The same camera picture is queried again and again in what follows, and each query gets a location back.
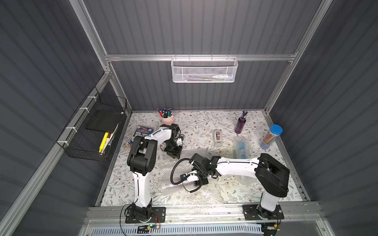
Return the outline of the clear tape dispenser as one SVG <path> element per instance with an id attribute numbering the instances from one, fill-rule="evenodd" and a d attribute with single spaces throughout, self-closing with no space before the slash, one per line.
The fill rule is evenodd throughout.
<path id="1" fill-rule="evenodd" d="M 220 147 L 222 145 L 221 130 L 214 130 L 213 137 L 214 137 L 214 146 Z"/>

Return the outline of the blue glass bottle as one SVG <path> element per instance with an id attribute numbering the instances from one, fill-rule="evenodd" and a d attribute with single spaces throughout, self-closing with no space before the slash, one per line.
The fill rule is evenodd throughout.
<path id="1" fill-rule="evenodd" d="M 246 141 L 239 140 L 235 143 L 235 152 L 237 159 L 249 158 L 249 145 Z"/>

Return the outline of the purple bottle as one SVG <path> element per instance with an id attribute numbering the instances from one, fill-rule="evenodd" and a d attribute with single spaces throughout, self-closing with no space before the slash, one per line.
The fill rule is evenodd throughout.
<path id="1" fill-rule="evenodd" d="M 246 124 L 246 116 L 248 114 L 248 111 L 247 110 L 244 110 L 241 117 L 238 119 L 237 121 L 237 125 L 236 125 L 236 128 L 234 130 L 234 132 L 236 134 L 241 134 L 245 124 Z"/>

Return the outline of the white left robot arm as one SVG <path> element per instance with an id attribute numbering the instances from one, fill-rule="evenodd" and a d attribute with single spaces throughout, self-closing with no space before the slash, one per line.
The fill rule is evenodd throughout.
<path id="1" fill-rule="evenodd" d="M 153 212 L 150 196 L 150 173 L 155 167 L 157 150 L 165 144 L 164 152 L 179 159 L 183 149 L 181 130 L 177 124 L 163 124 L 148 136 L 136 136 L 131 146 L 127 165 L 133 174 L 135 198 L 131 204 L 130 216 L 146 221 Z"/>

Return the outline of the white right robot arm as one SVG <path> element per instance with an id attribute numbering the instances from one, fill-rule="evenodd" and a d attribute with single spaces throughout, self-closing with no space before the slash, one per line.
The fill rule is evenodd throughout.
<path id="1" fill-rule="evenodd" d="M 208 184 L 208 177 L 216 179 L 220 176 L 236 175 L 258 180 L 264 188 L 261 201 L 251 210 L 246 210 L 245 216 L 255 213 L 257 219 L 284 219 L 278 201 L 287 196 L 290 170 L 271 155 L 263 153 L 252 159 L 229 159 L 220 156 L 208 159 L 196 153 L 189 163 L 193 165 L 192 171 L 182 174 L 180 180 L 193 182 L 197 186 L 195 190 Z"/>

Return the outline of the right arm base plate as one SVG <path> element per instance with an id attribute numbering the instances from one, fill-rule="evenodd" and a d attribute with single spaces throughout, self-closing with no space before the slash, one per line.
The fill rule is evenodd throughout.
<path id="1" fill-rule="evenodd" d="M 264 209 L 260 204 L 242 205 L 245 220 L 283 220 L 284 214 L 280 205 L 273 211 Z"/>

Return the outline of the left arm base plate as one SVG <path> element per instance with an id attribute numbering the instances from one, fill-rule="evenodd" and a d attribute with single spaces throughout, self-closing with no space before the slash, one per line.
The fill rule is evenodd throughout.
<path id="1" fill-rule="evenodd" d="M 146 209 L 132 206 L 124 213 L 127 224 L 136 223 L 164 223 L 166 217 L 166 207 L 148 207 Z"/>

